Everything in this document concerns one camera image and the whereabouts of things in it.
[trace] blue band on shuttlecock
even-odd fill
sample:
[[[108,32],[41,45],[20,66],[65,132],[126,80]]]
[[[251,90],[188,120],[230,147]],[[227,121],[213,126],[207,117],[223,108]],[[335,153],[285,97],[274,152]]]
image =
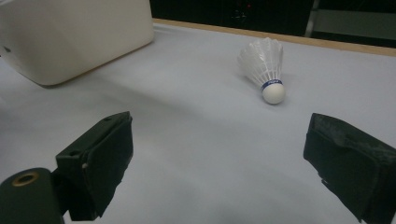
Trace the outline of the blue band on shuttlecock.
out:
[[[265,82],[265,83],[262,85],[262,89],[264,90],[265,88],[267,88],[267,86],[270,86],[270,85],[272,85],[272,84],[282,84],[282,85],[283,85],[283,83],[282,83],[281,80],[279,80],[279,79],[272,79],[272,80],[269,80],[269,81]]]

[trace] white shuttlecock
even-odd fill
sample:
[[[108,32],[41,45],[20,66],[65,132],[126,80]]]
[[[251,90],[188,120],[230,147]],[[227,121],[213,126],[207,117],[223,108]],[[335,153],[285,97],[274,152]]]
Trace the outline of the white shuttlecock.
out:
[[[285,98],[285,88],[280,80],[282,58],[282,45],[268,37],[248,44],[238,56],[245,76],[262,88],[264,100],[272,105]]]

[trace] dark green object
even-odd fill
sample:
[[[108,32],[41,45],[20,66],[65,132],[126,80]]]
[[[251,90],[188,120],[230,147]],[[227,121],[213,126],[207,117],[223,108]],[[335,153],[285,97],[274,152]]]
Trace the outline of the dark green object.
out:
[[[332,117],[313,114],[304,158],[361,222],[390,224],[396,212],[396,149]]]
[[[20,172],[0,186],[0,224],[95,220],[110,204],[133,156],[129,112],[96,123],[56,156],[58,168]]]

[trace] white table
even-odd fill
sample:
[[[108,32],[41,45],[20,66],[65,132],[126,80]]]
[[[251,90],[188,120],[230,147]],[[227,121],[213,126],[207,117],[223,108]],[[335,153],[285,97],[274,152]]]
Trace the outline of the white table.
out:
[[[273,106],[237,66],[254,39],[157,23],[150,45],[49,89],[0,60],[0,180],[54,170],[129,110],[134,157],[97,224],[358,223],[303,159],[305,134],[316,112],[396,147],[396,57],[282,42],[287,97]]]

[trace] tabletop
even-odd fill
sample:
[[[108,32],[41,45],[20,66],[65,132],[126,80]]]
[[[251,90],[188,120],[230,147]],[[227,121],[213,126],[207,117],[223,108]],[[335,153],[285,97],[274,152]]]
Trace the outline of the tabletop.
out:
[[[51,88],[0,60],[0,180],[54,170],[93,124],[130,111],[134,157],[95,223],[358,223],[304,160],[305,134],[321,113],[396,147],[396,57],[281,40],[287,93],[268,105],[236,62],[256,36],[154,30],[149,45]]]

